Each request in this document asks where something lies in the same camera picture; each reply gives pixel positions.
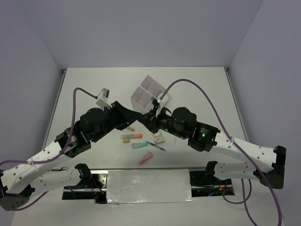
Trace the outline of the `blue patterned pen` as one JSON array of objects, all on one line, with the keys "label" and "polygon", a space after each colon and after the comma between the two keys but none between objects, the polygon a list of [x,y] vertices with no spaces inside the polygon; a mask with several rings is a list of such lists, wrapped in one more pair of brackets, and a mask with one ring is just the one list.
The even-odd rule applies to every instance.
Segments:
[{"label": "blue patterned pen", "polygon": [[151,146],[153,146],[153,147],[155,147],[155,148],[157,148],[157,149],[159,149],[159,150],[162,150],[164,152],[166,151],[165,148],[160,147],[160,146],[158,146],[158,145],[156,145],[156,144],[154,144],[154,143],[152,143],[150,141],[146,141],[146,143],[149,144],[149,145],[151,145]]}]

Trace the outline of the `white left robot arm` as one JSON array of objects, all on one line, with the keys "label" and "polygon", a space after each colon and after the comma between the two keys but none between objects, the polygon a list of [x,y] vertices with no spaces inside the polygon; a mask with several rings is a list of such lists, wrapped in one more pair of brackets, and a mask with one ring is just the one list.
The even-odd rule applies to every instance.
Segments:
[{"label": "white left robot arm", "polygon": [[114,102],[104,110],[92,108],[46,148],[26,161],[0,173],[0,205],[6,211],[20,211],[36,195],[65,186],[86,188],[92,184],[89,167],[79,163],[68,169],[52,170],[91,148],[112,130],[123,130],[142,117]]}]

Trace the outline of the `clear tape roll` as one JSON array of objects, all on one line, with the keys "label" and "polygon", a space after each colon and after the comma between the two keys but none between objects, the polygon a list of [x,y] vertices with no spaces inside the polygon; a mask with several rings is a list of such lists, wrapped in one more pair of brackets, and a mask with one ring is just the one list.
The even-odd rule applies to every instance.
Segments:
[{"label": "clear tape roll", "polygon": [[153,138],[159,138],[159,137],[162,136],[162,133],[161,133],[160,131],[158,131],[157,133],[151,133],[151,136],[152,136]]}]

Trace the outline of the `orange highlighter with clear cap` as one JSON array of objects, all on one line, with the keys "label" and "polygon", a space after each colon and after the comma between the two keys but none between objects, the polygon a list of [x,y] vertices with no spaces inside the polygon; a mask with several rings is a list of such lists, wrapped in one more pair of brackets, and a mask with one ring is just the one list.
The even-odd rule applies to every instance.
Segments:
[{"label": "orange highlighter with clear cap", "polygon": [[142,138],[142,137],[143,137],[142,134],[123,134],[123,135],[120,135],[121,139],[125,139],[125,138],[138,139],[138,138]]}]

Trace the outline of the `small yellow eraser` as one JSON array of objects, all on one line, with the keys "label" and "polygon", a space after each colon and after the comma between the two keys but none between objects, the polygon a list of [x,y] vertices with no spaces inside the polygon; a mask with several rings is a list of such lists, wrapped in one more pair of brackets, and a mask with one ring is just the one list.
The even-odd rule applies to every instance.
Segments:
[{"label": "small yellow eraser", "polygon": [[130,139],[129,138],[124,138],[123,143],[130,143]]}]

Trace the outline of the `white six-compartment organizer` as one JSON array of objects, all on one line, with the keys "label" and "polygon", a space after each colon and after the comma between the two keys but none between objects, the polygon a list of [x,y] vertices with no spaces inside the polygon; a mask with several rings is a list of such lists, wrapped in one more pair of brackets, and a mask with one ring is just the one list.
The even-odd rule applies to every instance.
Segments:
[{"label": "white six-compartment organizer", "polygon": [[147,75],[131,96],[132,109],[141,114],[146,114],[154,107],[152,98],[158,100],[165,90],[161,84]]}]

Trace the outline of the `green highlighter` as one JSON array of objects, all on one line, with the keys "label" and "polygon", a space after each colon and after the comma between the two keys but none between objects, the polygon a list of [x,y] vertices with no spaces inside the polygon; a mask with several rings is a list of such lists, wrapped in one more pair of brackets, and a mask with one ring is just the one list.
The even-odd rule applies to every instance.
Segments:
[{"label": "green highlighter", "polygon": [[132,144],[133,149],[140,149],[140,148],[147,147],[147,146],[148,146],[147,142],[133,143]]}]

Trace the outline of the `pink highlighter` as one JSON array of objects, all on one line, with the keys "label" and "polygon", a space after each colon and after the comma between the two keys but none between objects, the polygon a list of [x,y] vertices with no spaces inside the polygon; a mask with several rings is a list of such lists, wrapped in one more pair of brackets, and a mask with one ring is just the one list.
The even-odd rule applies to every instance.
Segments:
[{"label": "pink highlighter", "polygon": [[147,154],[145,154],[139,161],[138,163],[140,165],[143,165],[144,163],[146,163],[148,160],[150,160],[153,157],[153,153],[152,152],[148,152]]}]

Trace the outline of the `metal table rail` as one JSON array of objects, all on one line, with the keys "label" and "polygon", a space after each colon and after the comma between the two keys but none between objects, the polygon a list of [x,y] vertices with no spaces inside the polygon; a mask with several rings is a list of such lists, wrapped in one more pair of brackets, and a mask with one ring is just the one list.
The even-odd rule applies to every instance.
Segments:
[{"label": "metal table rail", "polygon": [[190,170],[190,171],[205,171],[206,167],[169,167],[169,168],[125,168],[125,169],[93,169],[89,168],[91,172],[101,172],[101,171],[125,171],[125,170]]}]

